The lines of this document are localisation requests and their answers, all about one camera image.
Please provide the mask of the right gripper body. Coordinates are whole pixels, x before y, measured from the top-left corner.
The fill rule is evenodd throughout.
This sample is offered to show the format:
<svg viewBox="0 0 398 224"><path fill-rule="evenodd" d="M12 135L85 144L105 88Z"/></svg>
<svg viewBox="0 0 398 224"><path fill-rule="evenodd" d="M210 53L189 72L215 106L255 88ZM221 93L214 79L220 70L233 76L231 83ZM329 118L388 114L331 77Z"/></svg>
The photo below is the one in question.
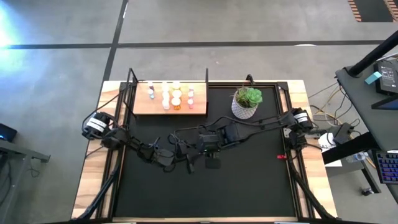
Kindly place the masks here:
<svg viewBox="0 0 398 224"><path fill-rule="evenodd" d="M219 134L200 134L198 136L198 152L218 152L223 146L224 141Z"/></svg>

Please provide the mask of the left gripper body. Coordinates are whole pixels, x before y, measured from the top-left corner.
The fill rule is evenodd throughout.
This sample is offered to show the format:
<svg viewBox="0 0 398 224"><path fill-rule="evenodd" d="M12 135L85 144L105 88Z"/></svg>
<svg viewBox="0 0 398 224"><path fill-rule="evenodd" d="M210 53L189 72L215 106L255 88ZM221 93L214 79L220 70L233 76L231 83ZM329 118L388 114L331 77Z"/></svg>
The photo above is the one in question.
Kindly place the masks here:
<svg viewBox="0 0 398 224"><path fill-rule="evenodd" d="M174 143L175 154L174 154L174 162L195 162L202 156L201 152L198 152L197 149L186 142L179 141Z"/></svg>

